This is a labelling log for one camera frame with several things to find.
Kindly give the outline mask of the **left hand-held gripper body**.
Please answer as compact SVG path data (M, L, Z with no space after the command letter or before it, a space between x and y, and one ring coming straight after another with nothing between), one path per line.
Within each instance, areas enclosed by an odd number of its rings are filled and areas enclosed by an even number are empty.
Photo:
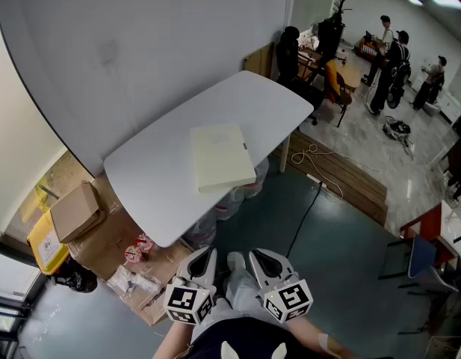
M214 306L214 285L201 284L174 277L167 284L164 294L164 310L174 322L201 325Z

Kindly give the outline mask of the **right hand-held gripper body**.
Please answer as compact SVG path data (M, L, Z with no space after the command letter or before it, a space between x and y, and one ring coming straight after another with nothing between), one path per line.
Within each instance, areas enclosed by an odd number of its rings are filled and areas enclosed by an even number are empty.
M259 291L263 308L279 323L304 316L313 304L313 297L305 279L295 274L273 286Z

